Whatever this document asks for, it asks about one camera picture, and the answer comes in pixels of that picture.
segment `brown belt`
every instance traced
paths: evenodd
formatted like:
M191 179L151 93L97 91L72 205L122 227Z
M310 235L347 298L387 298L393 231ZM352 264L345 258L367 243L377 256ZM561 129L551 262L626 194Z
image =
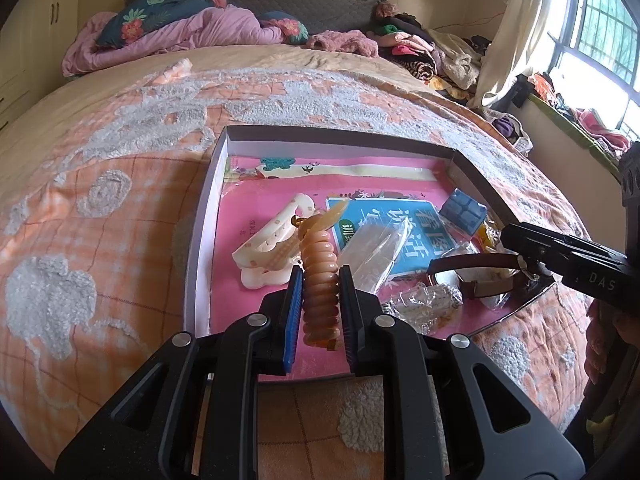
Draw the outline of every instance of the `brown belt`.
M459 254L457 256L447 256L431 260L427 269L427 278L431 285L436 282L435 275L446 270L471 269L474 267L494 267L502 269L516 269L518 272L503 278L502 280L491 280L490 282L466 282L460 276L458 288L462 297L472 300L473 298L489 298L505 294L512 290L526 286L532 275L527 271L527 263L518 254L506 253L476 253ZM539 270L532 269L532 272L539 273Z

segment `electrical wire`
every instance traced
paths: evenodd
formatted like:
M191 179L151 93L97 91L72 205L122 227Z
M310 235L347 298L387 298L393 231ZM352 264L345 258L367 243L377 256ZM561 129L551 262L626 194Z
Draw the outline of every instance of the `electrical wire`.
M498 14L495 14L495 15L493 15L491 17L487 16L486 18L478 18L474 22L450 23L449 25L442 25L440 27L436 27L433 30L440 30L441 28L446 28L446 27L472 27L473 25L486 25L487 23L489 23L494 18L497 18L498 16L501 16L503 14L504 14L504 12L498 12Z

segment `blue book cover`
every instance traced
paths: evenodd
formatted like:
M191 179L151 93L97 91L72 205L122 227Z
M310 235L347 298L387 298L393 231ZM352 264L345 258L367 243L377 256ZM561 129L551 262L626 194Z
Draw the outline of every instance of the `blue book cover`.
M327 206L334 206L340 198L328 198ZM387 225L405 218L412 225L411 233L391 270L392 276L426 270L434 258L455 247L431 202L404 198L358 198L349 200L347 210L334 226L334 236L340 250L367 219Z

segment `sheet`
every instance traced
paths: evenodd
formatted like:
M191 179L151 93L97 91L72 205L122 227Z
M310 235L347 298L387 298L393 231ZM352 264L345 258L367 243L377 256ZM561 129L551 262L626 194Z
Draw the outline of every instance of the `sheet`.
M85 76L0 136L0 402L49 466L180 330L192 215L226 124L313 124L447 144L520 219L587 236L561 193L494 128L385 60L283 45L188 56L193 67L165 71L184 57L172 53ZM476 338L560 427L586 382L587 304L556 285ZM379 380L262 392L263 478L382 478Z

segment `clear plastic bag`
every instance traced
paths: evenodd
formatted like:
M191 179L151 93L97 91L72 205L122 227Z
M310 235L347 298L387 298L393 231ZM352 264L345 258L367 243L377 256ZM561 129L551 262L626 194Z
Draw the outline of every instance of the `clear plastic bag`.
M407 218L382 225L368 217L338 256L338 266L351 267L358 290L376 294L391 273L411 229Z
M416 332L429 335L458 320L462 303L462 294L454 286L418 283L394 294L382 305L382 310L402 319Z
M492 251L497 251L499 253L511 252L504 248L500 241L500 228L489 214L482 222L482 225L478 229L476 235L478 236L478 240L482 245L482 250L485 253L490 253Z

